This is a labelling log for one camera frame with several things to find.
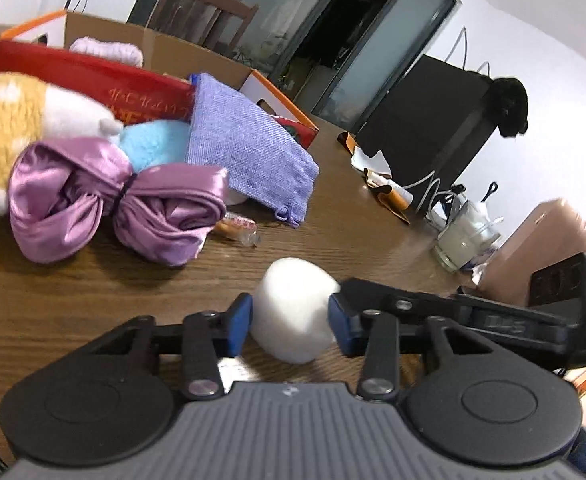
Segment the white foam ball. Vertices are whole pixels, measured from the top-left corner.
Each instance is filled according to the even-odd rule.
[[[326,271],[306,260],[273,262],[253,294],[253,339],[282,361],[312,361],[334,341],[327,303],[339,290]]]

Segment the pink case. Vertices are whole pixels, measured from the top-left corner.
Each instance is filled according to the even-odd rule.
[[[586,221],[565,199],[542,202],[490,258],[478,288],[493,301],[528,303],[531,274],[586,253]]]

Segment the open box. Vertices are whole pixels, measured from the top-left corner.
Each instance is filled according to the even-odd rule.
[[[84,36],[135,44],[142,68],[75,54],[68,47]],[[195,86],[182,80],[208,72],[272,113],[317,127],[257,70],[187,41],[130,23],[59,10],[0,35],[0,72],[21,72],[75,90],[109,107],[125,124],[154,119],[189,120]]]

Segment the white paper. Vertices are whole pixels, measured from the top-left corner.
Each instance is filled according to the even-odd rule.
[[[355,151],[351,157],[351,165],[358,171],[371,170],[383,176],[392,176],[391,168],[382,152],[375,153],[374,156],[367,156],[359,146],[355,146]]]

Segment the yellow and white plush toy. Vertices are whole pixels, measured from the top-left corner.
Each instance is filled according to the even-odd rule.
[[[89,97],[29,75],[0,73],[0,215],[8,209],[11,168],[27,145],[51,137],[108,138],[122,128],[108,108]]]

